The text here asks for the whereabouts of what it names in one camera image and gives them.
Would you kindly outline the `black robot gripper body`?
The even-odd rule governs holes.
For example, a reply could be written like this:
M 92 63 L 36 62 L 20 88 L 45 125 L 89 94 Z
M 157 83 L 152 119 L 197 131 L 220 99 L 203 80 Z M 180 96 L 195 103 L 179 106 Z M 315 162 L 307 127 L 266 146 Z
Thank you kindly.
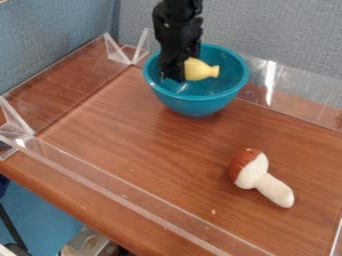
M 160 52 L 184 53 L 191 34 L 201 29 L 203 0 L 160 0 L 152 10 L 155 38 Z

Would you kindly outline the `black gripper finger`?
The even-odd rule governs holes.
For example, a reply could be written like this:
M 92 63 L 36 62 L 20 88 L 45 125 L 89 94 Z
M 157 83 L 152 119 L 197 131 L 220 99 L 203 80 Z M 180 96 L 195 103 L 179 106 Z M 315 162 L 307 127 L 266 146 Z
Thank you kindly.
M 200 54 L 200 39 L 203 30 L 197 29 L 189 36 L 187 42 L 187 53 L 191 57 L 197 58 Z
M 184 53 L 160 52 L 160 69 L 163 76 L 177 82 L 183 82 L 184 78 L 184 60 L 187 55 Z

